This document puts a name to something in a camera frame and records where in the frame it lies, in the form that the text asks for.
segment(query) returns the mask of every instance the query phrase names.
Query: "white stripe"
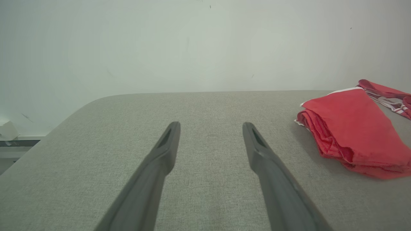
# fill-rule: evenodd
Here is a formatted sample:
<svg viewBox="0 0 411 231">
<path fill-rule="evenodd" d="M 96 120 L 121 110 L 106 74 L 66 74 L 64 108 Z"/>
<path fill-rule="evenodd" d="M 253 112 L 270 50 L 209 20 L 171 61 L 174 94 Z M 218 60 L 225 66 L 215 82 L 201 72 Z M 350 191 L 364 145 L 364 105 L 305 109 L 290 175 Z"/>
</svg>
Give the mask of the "white stripe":
<svg viewBox="0 0 411 231">
<path fill-rule="evenodd" d="M 379 103 L 379 104 L 382 104 L 382 105 L 388 107 L 388 108 L 391 109 L 392 111 L 394 111 L 394 110 L 396 109 L 396 108 L 393 107 L 391 104 L 386 104 L 386 103 L 381 102 L 381 101 L 379 101 L 378 99 L 375 99 L 374 97 L 371 97 L 371 96 L 370 96 L 370 98 L 371 98 L 372 100 L 374 100 L 375 102 L 377 102 L 377 103 Z"/>
<path fill-rule="evenodd" d="M 387 99 L 387 98 L 381 96 L 381 97 L 378 98 L 378 100 L 385 101 L 385 102 L 387 102 L 387 103 L 389 103 L 389 104 L 392 104 L 392 105 L 402 106 L 402 100 L 397 99 L 397 98 L 389 98 L 389 99 Z"/>
<path fill-rule="evenodd" d="M 342 89 L 342 90 L 333 91 L 333 92 L 331 92 L 330 94 L 332 94 L 332 93 L 337 93 L 337 92 L 343 92 L 343 91 L 349 91 L 349 90 L 355 90 L 355 89 L 364 90 L 363 88 L 360 88 L 360 87 L 354 87 L 354 88 L 347 88 L 347 89 Z"/>
<path fill-rule="evenodd" d="M 309 100 L 307 100 L 307 101 L 309 101 Z M 305 101 L 305 102 L 303 102 L 302 104 L 300 104 L 300 107 L 302 107 L 302 105 L 305 104 L 307 101 Z"/>
<path fill-rule="evenodd" d="M 305 127 L 304 124 L 298 122 L 297 120 L 294 120 L 294 122 L 296 122 L 298 125 L 301 125 L 301 126 Z"/>
<path fill-rule="evenodd" d="M 367 93 L 367 95 L 373 95 L 373 96 L 378 96 L 378 97 L 380 97 L 379 94 L 374 93 L 374 92 L 372 92 L 372 91 L 370 91 L 370 90 L 366 90 L 365 92 Z"/>
</svg>

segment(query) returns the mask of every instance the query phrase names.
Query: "white wall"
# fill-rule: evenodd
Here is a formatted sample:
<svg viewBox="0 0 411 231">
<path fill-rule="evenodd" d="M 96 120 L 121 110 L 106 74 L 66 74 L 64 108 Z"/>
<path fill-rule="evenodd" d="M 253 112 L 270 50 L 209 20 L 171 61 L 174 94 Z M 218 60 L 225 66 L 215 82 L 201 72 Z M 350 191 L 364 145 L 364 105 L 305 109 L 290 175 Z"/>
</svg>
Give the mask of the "white wall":
<svg viewBox="0 0 411 231">
<path fill-rule="evenodd" d="M 410 0 L 0 1 L 0 117 L 21 134 L 118 94 L 411 92 Z"/>
</svg>

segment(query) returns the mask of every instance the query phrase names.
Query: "red fabric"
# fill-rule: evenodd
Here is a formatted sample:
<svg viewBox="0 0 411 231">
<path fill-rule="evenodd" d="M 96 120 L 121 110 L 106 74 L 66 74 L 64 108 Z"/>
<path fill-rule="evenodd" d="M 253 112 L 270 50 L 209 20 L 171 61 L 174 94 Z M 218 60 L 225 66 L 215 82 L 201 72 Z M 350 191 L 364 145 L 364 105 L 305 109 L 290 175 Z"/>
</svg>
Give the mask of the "red fabric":
<svg viewBox="0 0 411 231">
<path fill-rule="evenodd" d="M 388 99 L 397 98 L 402 100 L 402 105 L 398 106 L 398 111 L 396 111 L 396 113 L 411 120 L 411 94 L 379 85 L 365 79 L 361 79 L 358 83 L 359 87 L 364 88 L 364 90 L 371 91 L 374 94 L 378 94 Z"/>
<path fill-rule="evenodd" d="M 322 157 L 381 179 L 411 175 L 410 148 L 364 90 L 333 93 L 303 107 L 297 121 L 310 129 Z"/>
</svg>

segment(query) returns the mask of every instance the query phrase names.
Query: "folded red cloth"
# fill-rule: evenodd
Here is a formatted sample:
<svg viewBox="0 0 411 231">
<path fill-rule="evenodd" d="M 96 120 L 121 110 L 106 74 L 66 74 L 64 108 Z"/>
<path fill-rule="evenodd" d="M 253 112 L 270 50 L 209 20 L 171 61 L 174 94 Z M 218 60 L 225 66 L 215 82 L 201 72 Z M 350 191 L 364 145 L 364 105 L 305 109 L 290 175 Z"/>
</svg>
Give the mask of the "folded red cloth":
<svg viewBox="0 0 411 231">
<path fill-rule="evenodd" d="M 372 100 L 411 120 L 411 94 L 365 79 L 361 79 L 358 83 L 358 86 L 362 87 Z"/>
<path fill-rule="evenodd" d="M 381 179 L 411 175 L 411 149 L 361 88 L 302 104 L 297 121 L 307 127 L 320 155 L 350 171 Z"/>
</svg>

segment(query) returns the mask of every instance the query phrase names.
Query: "gray table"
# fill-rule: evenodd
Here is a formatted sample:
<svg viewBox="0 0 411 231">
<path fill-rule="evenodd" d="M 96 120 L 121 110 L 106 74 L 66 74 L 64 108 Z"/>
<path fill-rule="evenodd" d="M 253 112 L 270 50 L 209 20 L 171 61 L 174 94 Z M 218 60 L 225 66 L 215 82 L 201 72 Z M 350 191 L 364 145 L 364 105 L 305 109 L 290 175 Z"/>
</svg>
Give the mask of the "gray table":
<svg viewBox="0 0 411 231">
<path fill-rule="evenodd" d="M 242 123 L 255 124 L 335 230 L 411 230 L 411 178 L 318 155 L 293 120 L 328 91 L 133 94 L 84 106 L 0 176 L 0 230 L 93 230 L 166 126 L 180 121 L 156 230 L 270 230 Z M 381 107 L 411 144 L 411 121 Z"/>
</svg>

